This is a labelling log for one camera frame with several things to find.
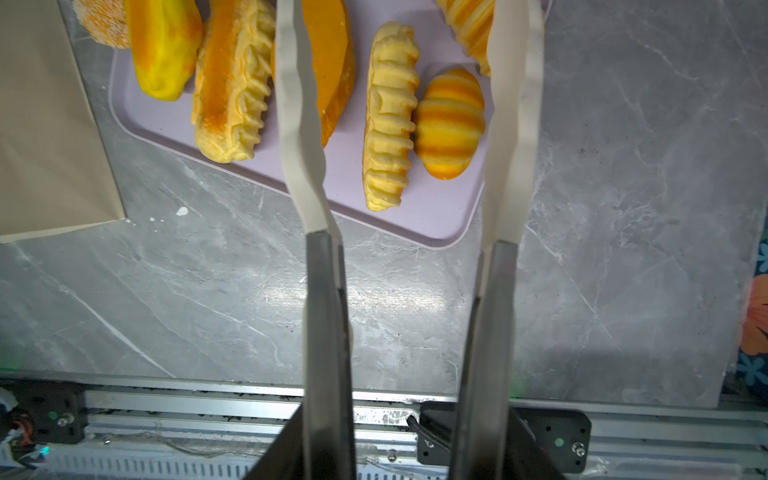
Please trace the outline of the large striped loaf bread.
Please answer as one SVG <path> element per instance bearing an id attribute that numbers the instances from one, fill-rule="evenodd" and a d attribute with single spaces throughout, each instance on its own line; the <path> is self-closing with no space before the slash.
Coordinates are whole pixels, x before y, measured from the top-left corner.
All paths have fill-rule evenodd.
<path id="1" fill-rule="evenodd" d="M 436 4 L 464 53 L 477 63 L 481 75 L 489 77 L 491 68 L 487 45 L 493 24 L 495 1 L 436 0 Z"/>

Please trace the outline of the metal tongs white tips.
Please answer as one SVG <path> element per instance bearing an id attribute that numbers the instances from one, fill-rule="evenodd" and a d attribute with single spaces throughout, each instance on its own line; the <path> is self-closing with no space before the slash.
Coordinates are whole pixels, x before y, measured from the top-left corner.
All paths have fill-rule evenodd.
<path id="1" fill-rule="evenodd" d="M 356 453 L 343 242 L 323 189 L 326 160 L 316 82 L 297 1 L 277 5 L 275 57 L 280 158 L 306 235 L 304 475 L 352 479 Z M 452 435 L 453 479 L 507 479 L 516 268 L 534 190 L 543 91 L 538 2 L 496 4 L 488 60 L 494 112 L 483 167 L 482 250 Z"/>

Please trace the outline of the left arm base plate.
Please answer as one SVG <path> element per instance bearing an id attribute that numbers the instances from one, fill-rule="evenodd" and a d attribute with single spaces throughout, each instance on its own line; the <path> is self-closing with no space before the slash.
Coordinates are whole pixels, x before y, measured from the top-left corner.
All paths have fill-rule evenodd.
<path id="1" fill-rule="evenodd" d="M 1 439 L 23 445 L 77 444 L 87 426 L 86 387 L 74 382 L 1 379 Z"/>

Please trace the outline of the checkered paper bag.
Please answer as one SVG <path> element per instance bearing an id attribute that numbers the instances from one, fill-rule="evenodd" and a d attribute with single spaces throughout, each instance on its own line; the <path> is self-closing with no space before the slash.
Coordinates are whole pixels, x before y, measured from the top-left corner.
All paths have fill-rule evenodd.
<path id="1" fill-rule="evenodd" d="M 2 2 L 2 242 L 124 217 L 58 3 Z"/>

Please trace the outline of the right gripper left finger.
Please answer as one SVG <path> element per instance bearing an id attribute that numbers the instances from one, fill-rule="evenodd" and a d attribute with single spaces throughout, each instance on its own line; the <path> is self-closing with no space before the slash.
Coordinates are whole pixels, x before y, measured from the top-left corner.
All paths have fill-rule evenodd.
<path id="1" fill-rule="evenodd" d="M 302 480 L 303 405 L 300 404 L 244 480 Z"/>

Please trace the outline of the pale ridged long bread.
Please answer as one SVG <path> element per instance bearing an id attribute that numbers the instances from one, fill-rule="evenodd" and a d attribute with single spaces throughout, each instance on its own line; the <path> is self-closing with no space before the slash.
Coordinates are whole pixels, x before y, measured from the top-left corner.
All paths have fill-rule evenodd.
<path id="1" fill-rule="evenodd" d="M 373 212 L 398 207 L 408 186 L 419 58 L 412 27 L 387 22 L 375 34 L 369 55 L 362 152 L 365 202 Z"/>

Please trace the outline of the lilac plastic tray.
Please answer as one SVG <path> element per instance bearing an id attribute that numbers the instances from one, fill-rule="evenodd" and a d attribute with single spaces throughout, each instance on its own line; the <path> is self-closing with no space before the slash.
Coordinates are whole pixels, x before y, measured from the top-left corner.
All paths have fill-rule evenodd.
<path id="1" fill-rule="evenodd" d="M 487 142 L 481 140 L 468 170 L 455 180 L 438 180 L 414 161 L 407 174 L 408 186 L 400 206 L 384 212 L 366 207 L 362 183 L 363 128 L 366 110 L 366 81 L 371 43 L 379 27 L 396 21 L 414 29 L 420 50 L 416 71 L 420 84 L 427 85 L 437 74 L 463 68 L 477 77 L 485 100 L 485 118 L 493 114 L 490 81 L 480 76 L 474 60 L 455 39 L 434 1 L 344 1 L 349 17 L 355 57 L 352 95 L 338 125 L 324 147 L 324 190 L 332 211 L 432 249 L 456 243 L 467 231 L 483 189 L 482 167 Z M 138 85 L 132 54 L 115 53 L 112 63 L 109 104 L 120 126 L 147 143 L 180 154 L 208 167 L 286 192 L 279 159 L 277 109 L 272 98 L 263 114 L 261 142 L 251 159 L 217 163 L 207 159 L 194 142 L 191 123 L 195 82 L 189 80 L 174 102 L 153 99 Z"/>

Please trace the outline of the orange pointed bread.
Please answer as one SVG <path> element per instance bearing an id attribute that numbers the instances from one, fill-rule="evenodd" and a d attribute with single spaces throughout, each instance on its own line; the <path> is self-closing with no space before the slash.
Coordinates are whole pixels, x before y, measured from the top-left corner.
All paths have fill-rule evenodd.
<path id="1" fill-rule="evenodd" d="M 326 146 L 354 90 L 355 57 L 350 17 L 342 0 L 303 0 L 317 84 L 317 110 Z"/>

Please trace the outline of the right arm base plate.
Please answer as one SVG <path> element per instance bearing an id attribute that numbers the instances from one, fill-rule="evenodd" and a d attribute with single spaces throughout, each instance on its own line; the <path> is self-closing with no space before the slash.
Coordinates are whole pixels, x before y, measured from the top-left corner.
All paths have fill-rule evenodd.
<path id="1" fill-rule="evenodd" d="M 425 402 L 419 412 L 406 419 L 417 435 L 417 458 L 421 464 L 448 466 L 455 423 L 455 405 Z M 563 474 L 584 471 L 591 438 L 591 421 L 577 410 L 510 406 L 510 418 L 522 422 L 530 442 Z"/>

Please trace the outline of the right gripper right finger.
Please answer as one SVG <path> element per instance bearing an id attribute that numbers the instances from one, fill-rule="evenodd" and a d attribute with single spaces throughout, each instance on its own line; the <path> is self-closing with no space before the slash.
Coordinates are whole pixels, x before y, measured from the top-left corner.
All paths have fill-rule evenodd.
<path id="1" fill-rule="evenodd" d="M 506 432 L 507 479 L 564 479 L 551 457 L 536 442 L 529 425 L 509 407 Z"/>

